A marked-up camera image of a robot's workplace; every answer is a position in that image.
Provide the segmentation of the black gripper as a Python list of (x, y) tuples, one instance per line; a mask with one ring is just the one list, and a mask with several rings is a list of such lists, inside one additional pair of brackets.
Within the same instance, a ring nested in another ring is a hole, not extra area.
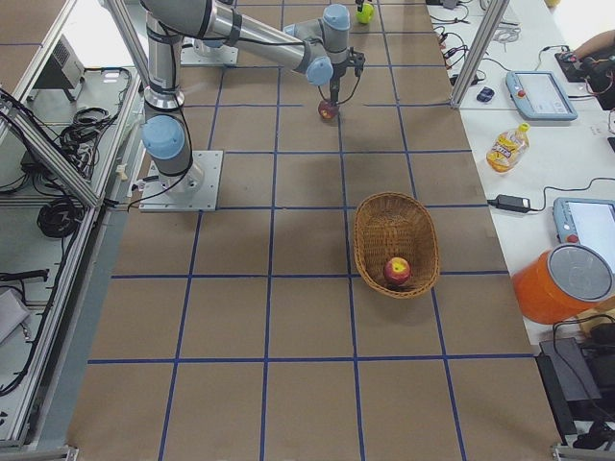
[(332, 64), (332, 77), (329, 81), (329, 103), (333, 107), (338, 105), (340, 79), (346, 74), (347, 68), (347, 60)]

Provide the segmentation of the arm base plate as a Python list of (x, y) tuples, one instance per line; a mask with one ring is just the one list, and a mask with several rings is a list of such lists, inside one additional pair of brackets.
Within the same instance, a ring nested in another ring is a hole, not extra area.
[(220, 40), (185, 38), (182, 45), (181, 64), (192, 67), (236, 66), (238, 50)]
[(222, 151), (194, 151), (193, 164), (186, 176), (177, 179), (161, 176), (151, 160), (148, 174), (158, 176), (144, 185), (144, 198), (137, 203), (143, 212), (215, 211), (223, 164)]

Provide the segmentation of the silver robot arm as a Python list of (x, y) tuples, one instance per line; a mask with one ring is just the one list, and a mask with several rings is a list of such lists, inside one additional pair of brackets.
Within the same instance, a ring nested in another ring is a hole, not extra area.
[(361, 75), (364, 56), (349, 44), (348, 9), (328, 5), (321, 17), (282, 30), (237, 10), (230, 1), (145, 1), (148, 38), (145, 124), (141, 138), (158, 171), (158, 194), (191, 193), (204, 174), (185, 121), (181, 65), (233, 66), (238, 50), (302, 74), (329, 88), (318, 113), (336, 117), (347, 70)]

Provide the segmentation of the person hand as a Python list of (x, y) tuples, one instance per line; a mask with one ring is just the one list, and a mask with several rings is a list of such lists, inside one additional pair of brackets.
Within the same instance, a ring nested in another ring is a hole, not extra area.
[(602, 32), (595, 36), (592, 36), (591, 38), (583, 42), (579, 47), (577, 47), (574, 50), (573, 54), (578, 59), (582, 60), (588, 56), (592, 56), (593, 54), (600, 52), (601, 50), (613, 47), (614, 36), (614, 30)]

